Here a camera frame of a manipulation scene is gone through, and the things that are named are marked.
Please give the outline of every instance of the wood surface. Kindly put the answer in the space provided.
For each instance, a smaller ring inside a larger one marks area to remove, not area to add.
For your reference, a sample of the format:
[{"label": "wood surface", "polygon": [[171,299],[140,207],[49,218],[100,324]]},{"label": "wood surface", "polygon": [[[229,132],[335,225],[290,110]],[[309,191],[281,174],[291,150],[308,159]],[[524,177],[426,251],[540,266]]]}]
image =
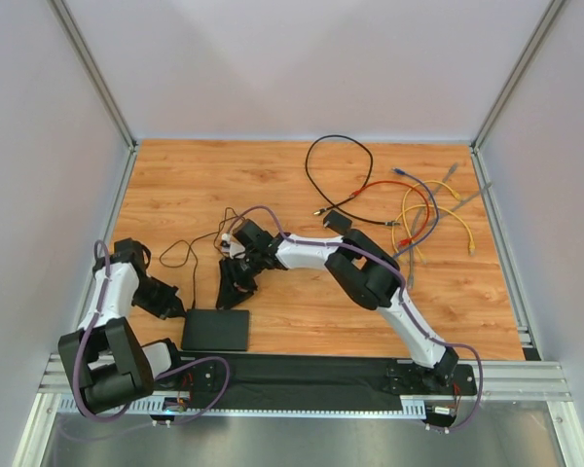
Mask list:
[{"label": "wood surface", "polygon": [[[325,205],[304,171],[308,142],[146,140],[129,181],[114,239],[131,236],[153,254],[149,272],[180,288],[184,306],[192,301],[194,259],[179,269],[163,267],[160,254],[180,238],[214,232],[226,206],[238,212],[266,204],[283,227],[304,236],[328,237],[312,212]],[[368,144],[375,156],[372,181],[405,180],[389,172],[405,168],[421,179],[442,179],[458,162],[451,186],[466,197],[478,190],[469,150],[459,145]],[[325,193],[347,197],[363,181],[369,159],[352,143],[320,143],[310,168]],[[391,184],[367,190],[347,205],[353,213],[393,219],[405,188]],[[448,208],[455,201],[445,189],[437,196]],[[408,205],[418,204],[415,194]],[[485,208],[476,198],[458,212],[474,233],[476,254],[467,252],[467,234],[455,219],[442,219],[421,245],[426,265],[416,264],[411,296],[433,329],[446,341],[474,345],[485,359],[523,360],[515,319],[504,284]],[[268,214],[250,217],[275,234]],[[414,214],[409,214],[410,222]],[[391,251],[388,228],[355,222],[356,228]],[[399,228],[398,237],[405,237]],[[195,244],[199,256],[197,306],[212,308],[219,285],[219,253],[212,236]],[[181,262],[186,246],[165,260]],[[406,273],[408,266],[401,265]],[[326,271],[267,270],[257,277],[259,290],[240,307],[251,311],[253,352],[321,355],[408,356],[406,346],[373,311],[355,305]],[[135,308],[129,322],[143,343],[171,337],[180,343],[182,319],[159,320]]]}]

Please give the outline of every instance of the thin black wire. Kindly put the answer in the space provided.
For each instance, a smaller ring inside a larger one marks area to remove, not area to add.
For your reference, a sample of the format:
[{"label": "thin black wire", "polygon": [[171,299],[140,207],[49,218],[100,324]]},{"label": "thin black wire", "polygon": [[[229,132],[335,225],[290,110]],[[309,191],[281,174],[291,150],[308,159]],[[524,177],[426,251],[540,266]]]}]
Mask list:
[{"label": "thin black wire", "polygon": [[[232,213],[234,214],[232,217],[227,217],[227,213],[228,211],[232,211]],[[193,238],[190,242],[186,241],[185,239],[179,239],[176,242],[174,242],[171,246],[169,246],[168,248],[166,248],[166,250],[160,255],[160,258],[158,261],[160,261],[160,264],[163,265],[165,268],[173,268],[173,269],[177,269],[177,268],[182,268],[184,266],[186,266],[186,264],[188,263],[188,260],[190,258],[191,253],[193,254],[193,257],[195,258],[195,265],[193,266],[193,302],[191,304],[191,309],[195,309],[197,307],[197,266],[199,265],[199,258],[197,257],[197,253],[195,253],[195,250],[193,249],[193,244],[196,241],[199,241],[203,238],[207,238],[209,236],[212,235],[216,235],[214,237],[213,240],[213,245],[214,248],[216,248],[216,250],[223,256],[225,256],[225,254],[223,253],[223,250],[221,250],[217,245],[216,245],[216,239],[218,238],[218,235],[221,234],[221,232],[223,231],[223,229],[225,228],[225,224],[229,221],[234,220],[235,218],[237,218],[237,213],[234,211],[234,209],[232,207],[226,207],[225,208],[225,213],[223,214],[223,220],[221,222],[219,222],[218,224],[218,230],[215,232],[210,232],[210,233],[205,233],[201,236],[198,236],[197,238]],[[186,256],[184,257],[184,260],[177,264],[177,265],[170,265],[169,263],[165,263],[164,262],[164,255],[166,255],[170,250],[172,250],[173,248],[175,248],[177,245],[179,245],[180,243],[183,243],[185,245],[188,246],[188,250],[186,250]]]},{"label": "thin black wire", "polygon": [[368,167],[368,173],[366,174],[366,178],[363,181],[363,184],[361,184],[361,187],[359,187],[359,189],[362,189],[363,187],[365,187],[368,184],[368,181],[370,180],[370,177],[372,176],[372,168],[374,167],[374,156],[372,155],[372,152],[365,147],[362,143],[360,143],[359,141],[357,141],[354,138],[351,138],[350,136],[344,136],[343,134],[327,134],[325,136],[321,136],[318,139],[316,139],[315,141],[313,141],[313,143],[311,143],[310,148],[308,149],[308,154],[305,157],[305,173],[308,176],[308,179],[310,180],[311,184],[313,185],[313,187],[316,189],[316,191],[324,198],[325,201],[327,201],[329,203],[329,206],[324,209],[323,212],[326,212],[330,209],[337,209],[339,210],[342,214],[346,214],[348,217],[351,217],[352,219],[356,219],[357,221],[362,221],[362,222],[367,222],[368,224],[375,224],[378,226],[390,226],[392,221],[376,221],[373,219],[366,219],[365,217],[361,217],[361,216],[356,216],[354,214],[351,214],[347,211],[344,211],[342,209],[342,206],[344,204],[346,204],[349,201],[352,201],[354,199],[354,197],[350,197],[348,199],[344,199],[340,202],[333,202],[331,199],[329,199],[329,197],[327,197],[324,192],[322,190],[320,190],[320,187],[318,187],[318,184],[315,183],[315,181],[313,180],[313,178],[311,177],[310,174],[310,154],[311,154],[311,150],[314,148],[314,146],[316,144],[318,144],[320,141],[324,140],[324,139],[330,139],[330,138],[342,138],[345,139],[347,141],[350,141],[354,144],[356,144],[357,146],[359,146],[361,149],[363,149],[368,156],[370,157],[370,166]]}]

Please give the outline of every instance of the red cable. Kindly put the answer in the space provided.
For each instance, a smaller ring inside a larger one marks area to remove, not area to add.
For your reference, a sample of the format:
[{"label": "red cable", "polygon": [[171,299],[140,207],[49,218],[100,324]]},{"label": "red cable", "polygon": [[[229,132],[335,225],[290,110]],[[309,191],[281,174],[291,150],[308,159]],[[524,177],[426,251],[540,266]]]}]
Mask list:
[{"label": "red cable", "polygon": [[357,196],[361,195],[361,193],[363,193],[366,189],[373,187],[374,185],[379,185],[381,183],[393,183],[395,185],[402,185],[403,187],[408,187],[411,190],[413,190],[414,192],[416,192],[418,195],[420,195],[420,197],[424,201],[424,204],[426,205],[426,218],[424,219],[424,222],[421,224],[421,228],[411,238],[405,238],[404,240],[400,240],[400,242],[398,243],[398,246],[407,246],[407,245],[411,244],[411,242],[413,240],[415,240],[418,235],[421,234],[421,232],[424,230],[424,227],[426,227],[426,224],[428,223],[428,219],[430,218],[430,205],[428,204],[428,199],[426,199],[424,197],[423,193],[420,190],[418,190],[416,187],[414,187],[413,185],[410,185],[410,184],[405,183],[405,182],[399,182],[397,180],[379,180],[377,182],[372,182],[372,183],[369,183],[368,185],[366,185],[365,187],[360,188],[359,190],[355,190],[350,195],[352,197],[356,198]]}]

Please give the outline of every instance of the white wall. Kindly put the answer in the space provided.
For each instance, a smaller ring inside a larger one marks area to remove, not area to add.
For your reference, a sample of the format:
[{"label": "white wall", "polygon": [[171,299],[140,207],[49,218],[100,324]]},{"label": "white wall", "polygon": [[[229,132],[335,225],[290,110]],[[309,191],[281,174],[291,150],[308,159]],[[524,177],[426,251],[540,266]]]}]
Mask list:
[{"label": "white wall", "polygon": [[549,0],[68,0],[138,137],[471,140]]},{"label": "white wall", "polygon": [[584,0],[567,2],[483,158],[539,344],[584,426]]},{"label": "white wall", "polygon": [[45,0],[0,2],[0,466],[77,312],[127,149]]}]

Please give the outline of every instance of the blue cable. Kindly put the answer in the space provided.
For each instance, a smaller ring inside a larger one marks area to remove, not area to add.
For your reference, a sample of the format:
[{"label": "blue cable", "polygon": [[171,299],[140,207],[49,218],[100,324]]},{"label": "blue cable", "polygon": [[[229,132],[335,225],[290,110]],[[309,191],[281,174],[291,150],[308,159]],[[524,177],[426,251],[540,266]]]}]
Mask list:
[{"label": "blue cable", "polygon": [[395,260],[396,258],[398,258],[400,255],[402,255],[406,251],[409,251],[411,248],[415,248],[416,246],[418,246],[420,243],[425,241],[430,234],[432,234],[432,232],[437,227],[437,224],[439,224],[439,206],[437,206],[437,201],[435,200],[435,196],[432,194],[432,191],[428,188],[428,185],[426,185],[424,182],[422,182],[418,177],[415,177],[415,176],[411,175],[410,173],[405,172],[401,168],[392,168],[391,170],[393,172],[397,173],[398,175],[404,175],[405,177],[409,177],[409,178],[415,180],[416,182],[418,182],[420,185],[422,185],[424,187],[424,189],[428,192],[428,197],[432,201],[432,205],[435,207],[435,219],[434,219],[432,226],[428,230],[428,232],[426,232],[420,239],[411,243],[404,250],[400,250],[398,253],[394,254],[392,258]]}]

